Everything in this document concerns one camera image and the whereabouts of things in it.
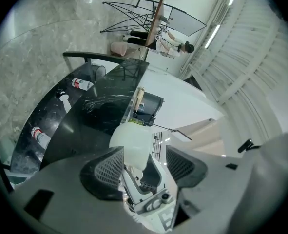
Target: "white wall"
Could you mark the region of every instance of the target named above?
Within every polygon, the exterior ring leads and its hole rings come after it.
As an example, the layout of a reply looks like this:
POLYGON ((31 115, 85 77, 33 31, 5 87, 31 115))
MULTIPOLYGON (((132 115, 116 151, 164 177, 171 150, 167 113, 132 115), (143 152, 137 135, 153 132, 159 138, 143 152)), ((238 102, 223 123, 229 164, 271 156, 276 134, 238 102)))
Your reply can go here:
POLYGON ((182 133, 186 134, 192 140, 190 142, 182 142, 175 137, 171 137, 171 145, 178 149, 188 149, 199 152, 204 152, 213 155, 224 155, 224 145, 221 140, 218 121, 205 120, 186 127, 178 128, 182 133), (188 133, 188 129, 193 128, 193 131, 188 133))
POLYGON ((221 134, 235 156, 249 138, 259 145, 288 131, 288 25, 266 1, 235 0, 204 49, 213 30, 189 74, 228 113, 221 134))
POLYGON ((272 110, 274 111, 283 133, 288 133, 288 73, 283 81, 272 90, 268 96, 272 110))
MULTIPOLYGON (((185 11, 189 15, 197 18, 202 21, 204 24, 207 23, 207 20, 210 16, 210 13, 214 7, 214 4, 217 0, 166 0, 166 4, 176 7, 180 10, 185 11)), ((182 33, 171 30, 175 37, 183 40, 189 41, 190 43, 195 43, 198 34, 201 31, 187 37, 182 33)), ((185 59, 188 57, 188 54, 182 54, 182 56, 178 58, 167 58, 163 57, 157 53, 149 51, 147 55, 146 61, 151 65, 161 68, 163 70, 167 70, 174 76, 179 76, 179 69, 183 65, 185 59)))
MULTIPOLYGON (((164 98, 155 124, 166 128, 179 128, 209 118, 219 119, 223 110, 204 93, 190 84, 158 69, 149 66, 139 86, 145 91, 164 98)), ((154 132, 163 129, 154 127, 154 132)))

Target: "gray marble floor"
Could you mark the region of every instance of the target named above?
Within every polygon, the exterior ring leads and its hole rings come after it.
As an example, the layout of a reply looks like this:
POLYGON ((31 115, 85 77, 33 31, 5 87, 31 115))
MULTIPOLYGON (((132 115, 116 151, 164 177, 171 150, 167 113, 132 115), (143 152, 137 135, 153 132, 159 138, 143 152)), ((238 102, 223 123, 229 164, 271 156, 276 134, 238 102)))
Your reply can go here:
MULTIPOLYGON (((64 51, 109 53, 121 33, 99 33, 123 16, 103 1, 20 0, 0 29, 0 138, 17 140, 41 98, 71 69, 64 51)), ((72 68, 82 58, 71 58, 72 68)))

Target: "metal rack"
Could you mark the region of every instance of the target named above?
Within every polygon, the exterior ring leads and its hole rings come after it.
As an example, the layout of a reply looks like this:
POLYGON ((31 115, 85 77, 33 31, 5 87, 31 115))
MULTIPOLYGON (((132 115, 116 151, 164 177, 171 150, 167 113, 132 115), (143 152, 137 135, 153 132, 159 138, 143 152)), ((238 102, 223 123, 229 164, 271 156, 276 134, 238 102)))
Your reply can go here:
MULTIPOLYGON (((101 30, 100 33, 104 33, 104 32, 130 32, 132 30, 138 30, 138 29, 144 29, 145 31, 149 32, 151 24, 152 24, 152 20, 154 18, 155 15, 155 9, 157 8, 157 6, 155 4, 159 4, 158 1, 154 1, 154 0, 138 0, 136 5, 133 4, 127 4, 127 3, 122 3, 122 2, 110 2, 110 1, 104 1, 103 4, 107 4, 110 7, 118 10, 119 12, 123 13, 124 15, 127 16, 128 19, 123 20, 121 22, 115 23, 112 26, 107 27, 104 30, 101 30), (140 4, 141 1, 146 1, 146 2, 151 2, 153 5, 153 9, 148 9, 148 8, 144 8, 141 6, 138 6, 140 4), (134 8, 134 9, 142 9, 145 10, 144 14, 139 14, 136 13, 134 11, 132 11, 129 8, 134 8)), ((164 6, 171 8, 171 12, 169 15, 169 19, 171 19, 171 23, 169 22, 166 24, 166 26, 168 28, 177 30, 179 32, 181 32, 182 34, 186 35, 186 36, 191 36, 192 34, 196 33, 197 31, 207 27, 206 24, 204 24, 203 22, 201 22, 200 20, 198 20, 197 18, 187 14, 185 11, 180 10, 176 7, 173 7, 171 5, 168 4, 164 4, 164 6), (190 32, 187 33, 185 29, 185 27, 180 27, 181 25, 181 21, 185 21, 185 23, 187 23, 187 25, 193 25, 193 23, 195 21, 199 22, 201 26, 196 28, 195 32, 190 32)))
POLYGON ((152 156, 160 161, 160 152, 161 152, 161 142, 162 142, 162 132, 154 134, 154 143, 152 149, 152 156))

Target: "red label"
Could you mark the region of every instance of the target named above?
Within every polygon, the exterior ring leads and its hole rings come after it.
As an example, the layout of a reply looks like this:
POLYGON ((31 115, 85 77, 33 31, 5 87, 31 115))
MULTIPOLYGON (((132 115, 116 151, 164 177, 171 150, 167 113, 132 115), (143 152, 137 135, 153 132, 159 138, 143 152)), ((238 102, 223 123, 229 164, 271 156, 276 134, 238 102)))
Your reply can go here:
POLYGON ((80 87, 79 87, 79 82, 78 82, 77 80, 78 80, 78 79, 75 80, 74 85, 75 85, 76 88, 80 88, 80 87))
POLYGON ((43 131, 41 129, 36 129, 34 132, 33 132, 33 138, 36 138, 36 132, 39 131, 40 133, 43 133, 43 131))

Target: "white bottle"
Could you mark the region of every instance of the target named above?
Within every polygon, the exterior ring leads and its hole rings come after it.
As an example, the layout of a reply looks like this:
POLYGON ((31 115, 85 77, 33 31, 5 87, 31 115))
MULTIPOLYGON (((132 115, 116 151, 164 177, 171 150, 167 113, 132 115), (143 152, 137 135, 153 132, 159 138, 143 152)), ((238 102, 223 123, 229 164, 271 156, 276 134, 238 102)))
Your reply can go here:
POLYGON ((71 84, 72 84, 75 88, 80 88, 80 89, 83 89, 83 90, 85 90, 85 91, 89 90, 89 88, 93 86, 93 83, 91 83, 90 81, 81 80, 81 79, 77 79, 77 78, 74 78, 74 79, 71 81, 71 84))
POLYGON ((31 135, 37 140, 41 147, 45 150, 50 143, 51 137, 47 136, 39 127, 34 127, 31 130, 31 135))
POLYGON ((69 95, 67 95, 64 91, 62 91, 60 94, 61 94, 61 96, 59 97, 59 99, 64 104, 64 109, 66 110, 66 113, 67 113, 71 109, 71 105, 70 105, 70 103, 68 101, 69 95))

